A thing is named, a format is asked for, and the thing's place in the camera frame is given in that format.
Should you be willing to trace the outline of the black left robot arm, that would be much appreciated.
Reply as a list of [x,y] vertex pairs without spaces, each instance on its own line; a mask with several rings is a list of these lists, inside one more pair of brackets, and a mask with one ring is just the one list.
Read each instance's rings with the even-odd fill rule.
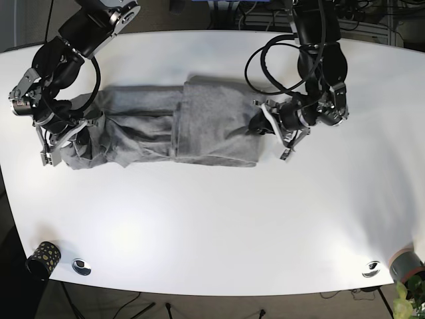
[[[349,116],[345,79],[348,64],[339,41],[341,32],[332,1],[286,1],[292,33],[278,35],[253,53],[260,68],[274,87],[275,95],[286,94],[284,102],[256,101],[258,113],[251,119],[250,132],[273,134],[278,141],[278,155],[286,161],[295,146],[321,122],[336,126]],[[301,80],[287,88],[274,78],[266,66],[272,47],[297,43],[297,71]]]

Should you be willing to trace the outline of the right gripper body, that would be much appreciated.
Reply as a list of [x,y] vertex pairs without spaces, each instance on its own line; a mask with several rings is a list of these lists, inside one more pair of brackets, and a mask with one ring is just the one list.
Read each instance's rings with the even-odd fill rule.
[[104,124],[103,113],[89,113],[73,126],[65,124],[50,113],[39,120],[39,140],[42,144],[41,160],[44,166],[56,166],[62,161],[60,149],[69,141],[76,140],[84,147],[79,160],[92,161],[98,157],[100,128]]

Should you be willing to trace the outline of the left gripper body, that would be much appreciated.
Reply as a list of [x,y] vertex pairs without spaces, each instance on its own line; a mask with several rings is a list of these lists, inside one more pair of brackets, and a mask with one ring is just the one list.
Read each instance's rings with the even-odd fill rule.
[[302,119],[300,105],[293,98],[283,102],[254,100],[252,105],[258,109],[254,116],[265,116],[273,128],[277,140],[275,154],[287,161],[295,152],[295,146],[311,132],[311,124]]

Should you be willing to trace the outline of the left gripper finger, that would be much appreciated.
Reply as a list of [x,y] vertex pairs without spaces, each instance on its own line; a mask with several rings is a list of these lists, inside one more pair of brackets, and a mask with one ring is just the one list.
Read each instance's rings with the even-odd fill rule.
[[258,135],[273,134],[273,128],[265,116],[254,116],[249,121],[248,131]]

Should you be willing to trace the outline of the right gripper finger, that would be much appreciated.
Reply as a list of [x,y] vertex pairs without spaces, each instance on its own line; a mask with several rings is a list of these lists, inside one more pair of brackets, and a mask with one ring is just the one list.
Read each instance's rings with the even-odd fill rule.
[[76,140],[69,143],[60,149],[61,157],[64,161],[79,160],[84,153],[84,147],[79,145]]

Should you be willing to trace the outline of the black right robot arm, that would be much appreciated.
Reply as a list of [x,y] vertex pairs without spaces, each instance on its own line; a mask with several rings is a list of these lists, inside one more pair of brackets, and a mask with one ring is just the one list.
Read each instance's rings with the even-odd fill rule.
[[[30,116],[42,144],[44,165],[58,165],[60,150],[67,142],[87,145],[88,127],[101,116],[91,111],[101,83],[96,53],[112,41],[139,13],[137,1],[79,1],[80,9],[58,31],[58,36],[35,54],[31,67],[9,93],[17,116]],[[94,89],[87,101],[73,108],[58,93],[77,79],[81,66],[90,60],[96,73]]]

